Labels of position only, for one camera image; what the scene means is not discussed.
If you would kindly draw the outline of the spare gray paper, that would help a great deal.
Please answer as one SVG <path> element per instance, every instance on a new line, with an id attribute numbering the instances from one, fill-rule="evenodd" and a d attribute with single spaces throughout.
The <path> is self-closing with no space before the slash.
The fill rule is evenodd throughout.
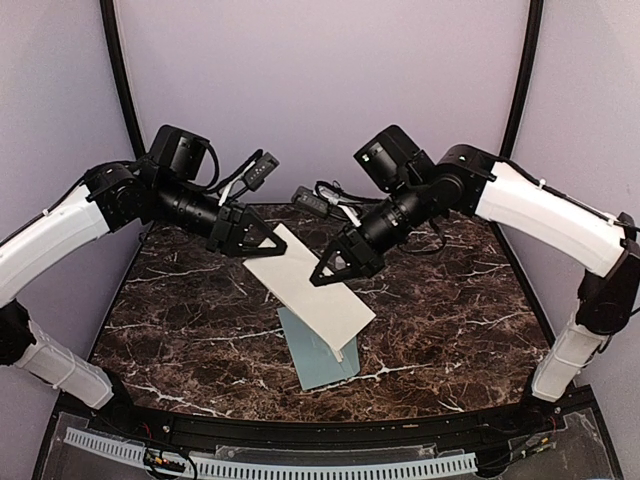
<path id="1" fill-rule="evenodd" d="M 315 255 L 284 224 L 274 233 L 287 244 L 285 254 L 248 259 L 244 266 L 332 350 L 341 350 L 375 313 L 343 283 L 314 286 Z"/>

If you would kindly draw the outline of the light blue paper envelope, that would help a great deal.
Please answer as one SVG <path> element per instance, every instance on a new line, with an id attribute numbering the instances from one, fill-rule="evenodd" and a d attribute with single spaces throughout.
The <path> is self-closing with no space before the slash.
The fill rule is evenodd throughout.
<path id="1" fill-rule="evenodd" d="M 331 348 L 289 309 L 278 309 L 280 324 L 303 391 L 313 390 L 359 374 L 357 338 L 341 351 L 338 360 Z"/>

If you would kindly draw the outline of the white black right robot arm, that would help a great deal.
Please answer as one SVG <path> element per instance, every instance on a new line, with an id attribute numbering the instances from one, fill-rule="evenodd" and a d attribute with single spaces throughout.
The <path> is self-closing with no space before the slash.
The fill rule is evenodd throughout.
<path id="1" fill-rule="evenodd" d="M 387 251 L 451 211 L 514 228 L 584 267 L 575 312 L 536 367 L 532 395 L 510 413 L 517 432 L 534 432 L 549 416 L 547 402 L 563 396 L 634 313 L 639 229 L 632 217 L 598 211 L 514 161 L 470 145 L 455 145 L 433 162 L 397 125 L 379 132 L 354 158 L 388 196 L 329 244 L 310 276 L 314 286 L 373 277 L 384 268 Z"/>

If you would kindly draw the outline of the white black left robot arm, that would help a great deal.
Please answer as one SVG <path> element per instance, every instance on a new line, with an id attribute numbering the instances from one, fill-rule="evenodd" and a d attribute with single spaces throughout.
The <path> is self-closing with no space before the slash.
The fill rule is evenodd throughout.
<path id="1" fill-rule="evenodd" d="M 255 192 L 279 165 L 254 152 L 229 177 L 195 184 L 210 141 L 163 125 L 150 150 L 135 161 L 112 161 L 87 170 L 50 208 L 1 243 L 1 363 L 24 369 L 94 411 L 120 436 L 141 427 L 116 377 L 80 358 L 46 334 L 18 294 L 53 265 L 85 245 L 134 221 L 164 221 L 201 236 L 210 252 L 231 258 L 281 256 L 286 242 L 239 202 L 232 189 Z"/>

